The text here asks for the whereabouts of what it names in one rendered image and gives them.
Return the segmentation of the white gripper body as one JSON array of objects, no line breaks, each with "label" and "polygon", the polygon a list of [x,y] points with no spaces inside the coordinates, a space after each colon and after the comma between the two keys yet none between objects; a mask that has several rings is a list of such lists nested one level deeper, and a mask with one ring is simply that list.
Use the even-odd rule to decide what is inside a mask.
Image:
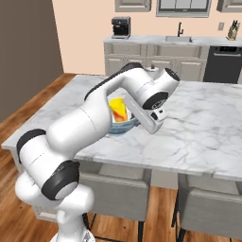
[{"label": "white gripper body", "polygon": [[146,111],[129,95],[124,97],[124,103],[150,134],[157,132],[163,125],[164,110],[162,108]]}]

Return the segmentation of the blue grey bowl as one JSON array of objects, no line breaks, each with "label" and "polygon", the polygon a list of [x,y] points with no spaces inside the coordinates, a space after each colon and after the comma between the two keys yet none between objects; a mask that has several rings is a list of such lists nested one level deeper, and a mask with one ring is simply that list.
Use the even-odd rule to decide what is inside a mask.
[{"label": "blue grey bowl", "polygon": [[124,134],[131,130],[138,123],[138,119],[132,115],[128,121],[124,122],[112,122],[109,130],[109,134],[118,135]]}]

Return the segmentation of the yellow orange cup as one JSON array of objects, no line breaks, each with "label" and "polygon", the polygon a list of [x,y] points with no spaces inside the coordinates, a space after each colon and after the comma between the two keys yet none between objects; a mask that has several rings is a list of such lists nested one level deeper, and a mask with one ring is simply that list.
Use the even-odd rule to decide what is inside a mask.
[{"label": "yellow orange cup", "polygon": [[128,120],[127,108],[122,97],[116,97],[109,101],[112,116],[115,122],[125,122]]}]

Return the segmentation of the marble top dining table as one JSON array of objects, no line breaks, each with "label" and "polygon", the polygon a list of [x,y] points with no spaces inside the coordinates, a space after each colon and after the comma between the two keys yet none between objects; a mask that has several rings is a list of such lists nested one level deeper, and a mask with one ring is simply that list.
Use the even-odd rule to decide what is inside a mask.
[{"label": "marble top dining table", "polygon": [[242,85],[182,81],[163,105],[155,133],[108,135],[80,160],[242,181]]}]

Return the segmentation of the grey base cupboard run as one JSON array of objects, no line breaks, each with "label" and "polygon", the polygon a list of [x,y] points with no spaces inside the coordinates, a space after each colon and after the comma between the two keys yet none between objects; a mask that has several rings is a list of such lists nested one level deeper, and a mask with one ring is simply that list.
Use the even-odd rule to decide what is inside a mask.
[{"label": "grey base cupboard run", "polygon": [[196,44],[104,43],[107,76],[129,62],[172,69],[182,80],[203,81],[209,47]]}]

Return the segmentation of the grey upholstered stool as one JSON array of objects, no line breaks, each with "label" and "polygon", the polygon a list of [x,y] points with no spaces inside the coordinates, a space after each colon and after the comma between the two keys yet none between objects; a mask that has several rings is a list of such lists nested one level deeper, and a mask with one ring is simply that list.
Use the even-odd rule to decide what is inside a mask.
[{"label": "grey upholstered stool", "polygon": [[242,181],[179,174],[171,227],[176,242],[187,231],[242,239]]},{"label": "grey upholstered stool", "polygon": [[92,188],[95,193],[92,211],[137,221],[137,242],[143,242],[151,170],[81,161],[79,171],[79,182]]}]

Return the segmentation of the black coffee machine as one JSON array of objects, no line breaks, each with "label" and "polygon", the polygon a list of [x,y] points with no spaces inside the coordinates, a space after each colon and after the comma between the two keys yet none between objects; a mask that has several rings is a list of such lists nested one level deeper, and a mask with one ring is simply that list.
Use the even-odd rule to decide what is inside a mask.
[{"label": "black coffee machine", "polygon": [[128,39],[130,37],[130,17],[112,18],[112,38]]}]

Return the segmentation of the black dishwasher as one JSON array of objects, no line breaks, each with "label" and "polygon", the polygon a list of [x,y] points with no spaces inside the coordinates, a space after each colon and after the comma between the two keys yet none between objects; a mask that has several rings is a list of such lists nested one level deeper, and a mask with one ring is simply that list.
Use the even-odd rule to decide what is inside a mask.
[{"label": "black dishwasher", "polygon": [[242,47],[211,46],[203,81],[236,84],[241,69]]}]

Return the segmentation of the wooden knife block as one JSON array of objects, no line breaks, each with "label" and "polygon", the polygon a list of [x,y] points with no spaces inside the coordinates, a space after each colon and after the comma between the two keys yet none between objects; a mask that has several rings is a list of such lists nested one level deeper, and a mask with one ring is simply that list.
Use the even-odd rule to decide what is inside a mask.
[{"label": "wooden knife block", "polygon": [[235,41],[237,32],[238,32],[238,21],[233,21],[232,25],[229,28],[227,39],[229,41]]}]

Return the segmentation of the grey wall cupboard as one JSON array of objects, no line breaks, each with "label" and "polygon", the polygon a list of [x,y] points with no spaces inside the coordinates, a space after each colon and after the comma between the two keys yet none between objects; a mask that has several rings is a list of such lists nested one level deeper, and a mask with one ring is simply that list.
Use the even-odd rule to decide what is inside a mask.
[{"label": "grey wall cupboard", "polygon": [[114,0],[116,12],[149,12],[151,0]]},{"label": "grey wall cupboard", "polygon": [[242,0],[218,0],[216,9],[220,12],[242,12]]}]

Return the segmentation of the window with grey frame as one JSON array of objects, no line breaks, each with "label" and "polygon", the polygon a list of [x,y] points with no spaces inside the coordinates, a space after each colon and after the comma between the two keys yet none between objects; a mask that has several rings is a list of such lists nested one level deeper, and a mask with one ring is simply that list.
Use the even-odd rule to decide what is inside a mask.
[{"label": "window with grey frame", "polygon": [[208,17],[212,0],[157,0],[157,17]]}]

